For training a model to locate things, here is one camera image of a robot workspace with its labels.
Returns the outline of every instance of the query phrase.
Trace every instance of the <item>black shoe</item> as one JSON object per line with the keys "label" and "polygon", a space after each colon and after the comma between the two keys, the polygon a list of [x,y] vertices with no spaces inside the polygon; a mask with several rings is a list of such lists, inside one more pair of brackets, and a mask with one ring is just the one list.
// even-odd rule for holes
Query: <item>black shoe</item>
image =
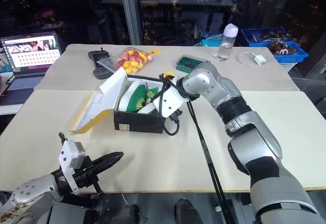
{"label": "black shoe", "polygon": [[179,199],[174,214],[177,224],[203,224],[198,211],[189,200]]}
{"label": "black shoe", "polygon": [[137,205],[126,206],[115,214],[110,224],[139,224],[139,218]]}

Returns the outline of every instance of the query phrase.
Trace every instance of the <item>black controller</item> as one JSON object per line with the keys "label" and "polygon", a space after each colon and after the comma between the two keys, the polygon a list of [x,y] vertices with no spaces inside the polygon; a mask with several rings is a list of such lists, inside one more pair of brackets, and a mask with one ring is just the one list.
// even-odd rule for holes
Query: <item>black controller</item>
{"label": "black controller", "polygon": [[97,63],[102,58],[108,58],[110,55],[107,51],[101,48],[101,51],[90,51],[88,53],[88,57],[94,62],[95,70],[93,70],[93,74],[97,79],[107,79],[113,72],[109,71],[106,67]]}

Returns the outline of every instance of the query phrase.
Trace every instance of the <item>laptop keyboard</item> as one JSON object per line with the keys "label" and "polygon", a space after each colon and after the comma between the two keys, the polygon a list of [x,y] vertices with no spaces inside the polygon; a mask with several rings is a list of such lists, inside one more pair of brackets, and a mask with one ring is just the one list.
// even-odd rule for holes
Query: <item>laptop keyboard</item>
{"label": "laptop keyboard", "polygon": [[42,80],[42,78],[43,76],[14,79],[8,88],[8,91],[34,88]]}

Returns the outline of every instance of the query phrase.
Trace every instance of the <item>laptop screen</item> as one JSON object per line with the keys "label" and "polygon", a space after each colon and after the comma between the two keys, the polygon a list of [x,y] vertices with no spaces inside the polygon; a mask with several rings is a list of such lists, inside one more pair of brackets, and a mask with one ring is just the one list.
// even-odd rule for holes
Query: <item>laptop screen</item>
{"label": "laptop screen", "polygon": [[45,73],[61,55],[55,32],[3,37],[1,44],[15,75]]}

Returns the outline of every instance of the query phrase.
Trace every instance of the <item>laptop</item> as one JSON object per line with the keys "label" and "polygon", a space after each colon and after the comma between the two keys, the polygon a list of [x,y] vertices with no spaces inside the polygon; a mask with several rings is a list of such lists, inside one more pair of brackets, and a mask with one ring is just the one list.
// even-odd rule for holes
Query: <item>laptop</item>
{"label": "laptop", "polygon": [[55,32],[2,37],[15,78],[0,96],[0,105],[22,104],[42,80],[47,69],[60,57],[58,36]]}

